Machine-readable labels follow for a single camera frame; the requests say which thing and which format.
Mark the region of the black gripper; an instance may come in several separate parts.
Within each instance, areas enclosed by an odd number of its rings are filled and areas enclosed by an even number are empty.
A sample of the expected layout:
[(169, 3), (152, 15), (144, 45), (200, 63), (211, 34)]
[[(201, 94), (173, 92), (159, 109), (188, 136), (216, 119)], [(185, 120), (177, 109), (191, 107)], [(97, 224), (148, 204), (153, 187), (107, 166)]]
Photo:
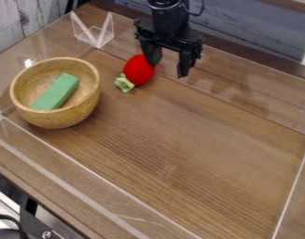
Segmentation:
[(149, 19), (136, 19), (136, 38), (140, 40), (143, 54), (152, 66), (163, 59), (163, 49), (180, 53), (177, 64), (179, 77), (187, 77), (189, 69), (200, 58), (203, 39), (197, 31), (187, 26), (176, 35), (157, 33)]

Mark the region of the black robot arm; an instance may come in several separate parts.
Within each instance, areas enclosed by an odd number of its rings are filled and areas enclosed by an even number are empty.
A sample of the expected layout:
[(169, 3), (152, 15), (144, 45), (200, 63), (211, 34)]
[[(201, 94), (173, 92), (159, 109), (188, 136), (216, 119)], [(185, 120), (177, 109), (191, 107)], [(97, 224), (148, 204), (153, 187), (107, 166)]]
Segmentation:
[(147, 0), (147, 4), (152, 17), (133, 21), (143, 55), (148, 63), (157, 66), (163, 49), (177, 52), (177, 77), (187, 77), (203, 51), (201, 35), (189, 25), (189, 16), (203, 13), (204, 4), (200, 4), (199, 13), (189, 11), (189, 0)]

